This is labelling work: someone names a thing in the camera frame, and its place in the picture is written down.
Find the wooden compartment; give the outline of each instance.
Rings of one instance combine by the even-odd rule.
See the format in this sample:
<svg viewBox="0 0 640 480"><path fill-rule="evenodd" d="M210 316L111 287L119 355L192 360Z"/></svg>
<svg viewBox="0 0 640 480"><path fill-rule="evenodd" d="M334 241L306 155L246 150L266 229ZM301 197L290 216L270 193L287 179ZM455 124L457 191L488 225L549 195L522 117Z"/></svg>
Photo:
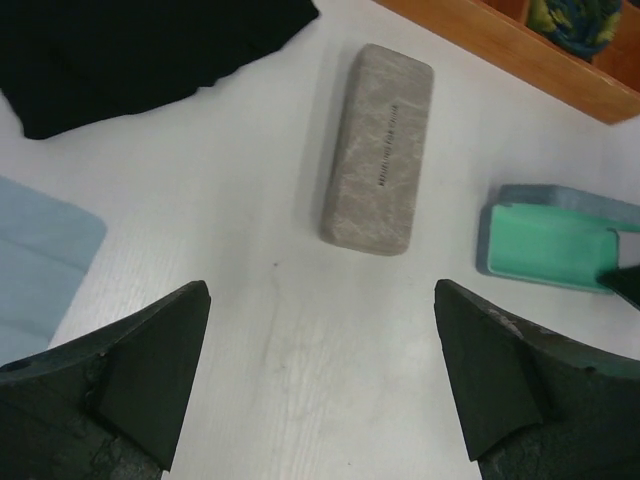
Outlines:
<svg viewBox="0 0 640 480"><path fill-rule="evenodd" d="M640 115L640 10L627 0L593 64L525 26L530 0L375 1L604 123Z"/></svg>

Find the table surface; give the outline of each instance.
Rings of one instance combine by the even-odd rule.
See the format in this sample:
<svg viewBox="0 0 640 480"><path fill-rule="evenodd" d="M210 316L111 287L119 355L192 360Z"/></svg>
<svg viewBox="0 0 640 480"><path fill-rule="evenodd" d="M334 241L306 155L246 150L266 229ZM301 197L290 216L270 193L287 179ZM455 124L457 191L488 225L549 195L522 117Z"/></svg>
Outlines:
<svg viewBox="0 0 640 480"><path fill-rule="evenodd" d="M478 212L503 183L640 202L634 142L369 0L282 52L146 114L34 142L0 108L0 174L108 234L53 345L204 279L213 305L170 479L477 479L433 315L451 278L525 318L640 359L614 296L483 277ZM319 240L345 80L365 43L432 65L414 236L382 258Z"/></svg>

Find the black cloth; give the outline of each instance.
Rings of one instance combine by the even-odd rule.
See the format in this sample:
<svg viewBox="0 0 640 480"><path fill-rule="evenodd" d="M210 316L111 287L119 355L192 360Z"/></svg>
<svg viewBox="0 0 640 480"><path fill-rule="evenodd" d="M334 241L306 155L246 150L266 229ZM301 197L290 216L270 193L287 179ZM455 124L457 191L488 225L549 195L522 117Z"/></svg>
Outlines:
<svg viewBox="0 0 640 480"><path fill-rule="evenodd" d="M269 55L311 0L3 0L0 88L27 138L144 112Z"/></svg>

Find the patterned fabric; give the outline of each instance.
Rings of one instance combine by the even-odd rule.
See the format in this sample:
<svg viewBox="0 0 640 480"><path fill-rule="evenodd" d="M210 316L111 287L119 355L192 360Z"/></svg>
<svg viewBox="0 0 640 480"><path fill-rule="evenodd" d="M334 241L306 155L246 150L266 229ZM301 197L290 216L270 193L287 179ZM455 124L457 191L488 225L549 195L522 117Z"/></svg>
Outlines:
<svg viewBox="0 0 640 480"><path fill-rule="evenodd" d="M590 60L613 40L621 8L621 0L532 0L527 26Z"/></svg>

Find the light blue cloth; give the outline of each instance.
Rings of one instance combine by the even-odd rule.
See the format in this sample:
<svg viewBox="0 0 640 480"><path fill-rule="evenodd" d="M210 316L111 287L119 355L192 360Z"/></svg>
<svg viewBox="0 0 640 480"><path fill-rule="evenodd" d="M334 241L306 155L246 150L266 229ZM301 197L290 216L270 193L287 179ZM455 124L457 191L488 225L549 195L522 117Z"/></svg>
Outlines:
<svg viewBox="0 0 640 480"><path fill-rule="evenodd" d="M0 365L46 350L105 234L96 216L0 177Z"/></svg>

